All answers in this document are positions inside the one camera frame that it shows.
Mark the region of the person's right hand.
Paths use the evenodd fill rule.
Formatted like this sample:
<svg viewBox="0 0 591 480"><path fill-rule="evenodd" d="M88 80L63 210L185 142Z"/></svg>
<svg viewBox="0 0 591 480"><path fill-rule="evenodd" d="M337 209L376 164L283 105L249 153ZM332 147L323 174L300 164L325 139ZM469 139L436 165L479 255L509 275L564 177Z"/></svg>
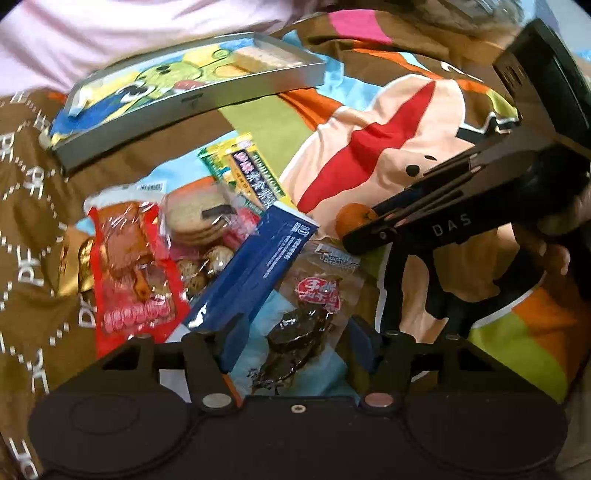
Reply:
<svg viewBox="0 0 591 480"><path fill-rule="evenodd" d="M512 230L517 243L529 250L547 272L566 276L572 254L560 239L589 222L590 185L587 185L563 213L546 217L532 227L513 223Z"/></svg>

